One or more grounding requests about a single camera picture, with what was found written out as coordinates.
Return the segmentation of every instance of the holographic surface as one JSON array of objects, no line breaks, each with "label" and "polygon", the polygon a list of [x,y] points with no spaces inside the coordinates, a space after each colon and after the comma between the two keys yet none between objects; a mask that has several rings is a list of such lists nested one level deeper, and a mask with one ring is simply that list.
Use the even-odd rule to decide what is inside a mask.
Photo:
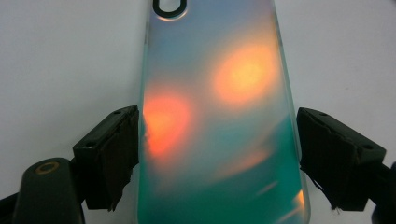
[{"label": "holographic surface", "polygon": [[306,223],[273,2],[151,7],[146,48],[139,223]]}]

